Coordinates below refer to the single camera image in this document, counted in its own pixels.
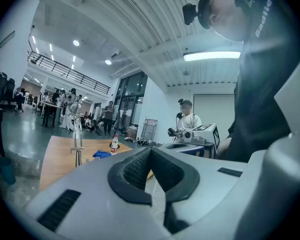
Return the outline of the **person's right forearm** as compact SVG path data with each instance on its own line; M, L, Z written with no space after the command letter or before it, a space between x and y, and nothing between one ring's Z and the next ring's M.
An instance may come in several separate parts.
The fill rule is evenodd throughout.
M227 154L231 140L232 140L232 138L228 137L227 139L220 142L218 149L217 149L217 153L216 153L217 159L222 159Z

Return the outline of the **glass doors with dark frame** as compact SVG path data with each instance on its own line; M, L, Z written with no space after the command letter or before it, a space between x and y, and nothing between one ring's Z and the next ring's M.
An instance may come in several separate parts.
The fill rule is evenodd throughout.
M123 129L138 127L148 76L139 72L120 80L114 106L115 113L120 112Z

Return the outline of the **clear water bottle red label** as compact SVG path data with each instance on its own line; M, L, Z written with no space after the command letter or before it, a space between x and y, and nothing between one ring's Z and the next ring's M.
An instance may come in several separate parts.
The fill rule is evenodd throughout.
M118 142L119 142L118 135L115 134L112 141L111 141L111 151L110 151L110 153L112 155L115 155L117 153L118 145L119 145Z

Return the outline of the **folding hand cart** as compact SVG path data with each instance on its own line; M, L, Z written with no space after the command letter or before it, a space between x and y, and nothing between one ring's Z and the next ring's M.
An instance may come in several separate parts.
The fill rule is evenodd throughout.
M153 141L158 121L156 119L145 119L141 138L146 141Z

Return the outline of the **person's black shirt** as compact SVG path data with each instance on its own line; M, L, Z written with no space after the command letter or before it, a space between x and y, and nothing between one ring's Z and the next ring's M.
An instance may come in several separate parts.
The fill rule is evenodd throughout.
M300 23L284 0L253 0L223 160L249 161L290 133L274 97L300 62Z

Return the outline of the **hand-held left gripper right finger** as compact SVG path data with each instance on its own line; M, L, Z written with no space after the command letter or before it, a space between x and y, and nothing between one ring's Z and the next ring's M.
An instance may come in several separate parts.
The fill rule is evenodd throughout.
M168 221L188 227L215 208L235 186L247 163L199 157L165 147L158 150L192 166L199 181L191 196L171 204L174 214Z

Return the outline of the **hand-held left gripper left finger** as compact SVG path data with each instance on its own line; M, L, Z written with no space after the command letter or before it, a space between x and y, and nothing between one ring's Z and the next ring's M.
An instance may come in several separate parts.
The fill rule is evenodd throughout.
M171 233L154 217L149 205L121 199L108 183L110 168L142 148L95 159L74 168L41 190L27 206L36 221L67 190L78 198L56 227L58 236L72 240L163 240Z

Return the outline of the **black balcony railing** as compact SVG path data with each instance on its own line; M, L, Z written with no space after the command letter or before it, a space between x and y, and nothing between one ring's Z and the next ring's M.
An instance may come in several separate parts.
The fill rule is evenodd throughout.
M86 88L94 89L103 95L107 95L110 90L109 86L34 51L28 53L27 60L38 67L81 84Z

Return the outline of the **blue cloth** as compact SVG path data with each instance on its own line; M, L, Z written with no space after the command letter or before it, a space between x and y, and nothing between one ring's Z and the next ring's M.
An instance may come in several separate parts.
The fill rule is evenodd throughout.
M93 154L93 158L94 159L103 159L103 158L107 158L110 157L112 154L109 152L105 152L105 151L101 151L98 150L96 153Z

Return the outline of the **black cone-shaped stand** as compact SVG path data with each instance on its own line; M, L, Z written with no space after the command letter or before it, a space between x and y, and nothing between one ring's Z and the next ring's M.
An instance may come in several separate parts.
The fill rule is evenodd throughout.
M125 120L126 120L126 115L121 110L119 110L117 112L116 120L113 125L113 128L117 131L124 132L126 129Z

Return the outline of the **long ceiling light panel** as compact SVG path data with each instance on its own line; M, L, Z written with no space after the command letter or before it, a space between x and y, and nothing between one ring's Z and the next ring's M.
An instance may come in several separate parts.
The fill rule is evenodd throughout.
M190 52L183 55L185 62L210 60L210 59L239 59L240 51L201 51Z

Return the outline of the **black-legged table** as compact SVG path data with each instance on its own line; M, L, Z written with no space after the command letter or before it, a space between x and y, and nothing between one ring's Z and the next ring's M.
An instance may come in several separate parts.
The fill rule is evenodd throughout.
M50 102L41 101L41 103L43 104L43 107L42 107L42 112L43 112L42 126L46 127L46 128L54 128L55 127L55 122L56 122L56 117L57 117L57 110L61 110L62 107L54 105L53 103L50 103ZM51 112L52 112L53 118L52 118L51 126L49 126L49 118L50 118Z

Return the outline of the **blue plastic cup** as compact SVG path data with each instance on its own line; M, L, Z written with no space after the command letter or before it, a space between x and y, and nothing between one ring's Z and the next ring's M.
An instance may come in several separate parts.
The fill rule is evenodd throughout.
M7 184L14 185L16 183L13 162L9 157L0 157L0 171Z

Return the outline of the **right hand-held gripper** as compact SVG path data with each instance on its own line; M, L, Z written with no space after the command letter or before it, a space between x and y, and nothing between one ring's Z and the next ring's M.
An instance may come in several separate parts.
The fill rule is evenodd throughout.
M220 137L216 123L202 124L182 133L180 142L167 143L163 147L191 156L216 157L220 144Z

